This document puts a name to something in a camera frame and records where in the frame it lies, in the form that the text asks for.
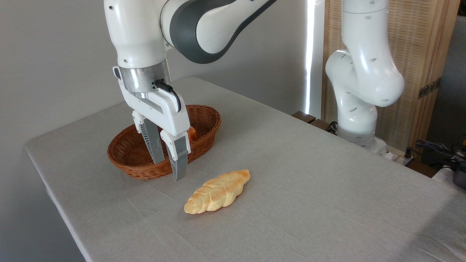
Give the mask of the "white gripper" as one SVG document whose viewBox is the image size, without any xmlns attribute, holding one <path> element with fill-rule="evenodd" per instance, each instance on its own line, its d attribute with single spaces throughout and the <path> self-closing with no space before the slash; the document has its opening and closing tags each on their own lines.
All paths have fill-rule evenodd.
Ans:
<svg viewBox="0 0 466 262">
<path fill-rule="evenodd" d="M 126 90 L 121 70 L 113 67 L 118 78 L 124 100 L 132 108 L 133 121 L 138 133 L 144 139 L 145 145 L 154 164 L 164 161 L 161 139 L 165 142 L 175 181 L 186 176 L 188 154 L 191 152 L 188 129 L 191 124 L 182 97 L 179 97 L 181 110 L 178 111 L 178 100 L 161 88 L 146 93 L 143 97 Z M 162 129 L 159 136 L 158 126 Z"/>
</svg>

